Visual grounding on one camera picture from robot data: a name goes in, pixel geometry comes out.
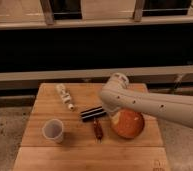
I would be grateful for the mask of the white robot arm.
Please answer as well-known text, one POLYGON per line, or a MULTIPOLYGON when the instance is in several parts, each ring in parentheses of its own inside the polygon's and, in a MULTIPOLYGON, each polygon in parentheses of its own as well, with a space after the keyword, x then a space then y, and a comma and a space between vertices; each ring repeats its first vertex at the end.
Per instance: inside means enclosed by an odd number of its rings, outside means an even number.
POLYGON ((108 114, 128 108, 193 129, 193 96, 144 93, 128 86, 126 75, 114 73, 102 87, 99 98, 108 114))

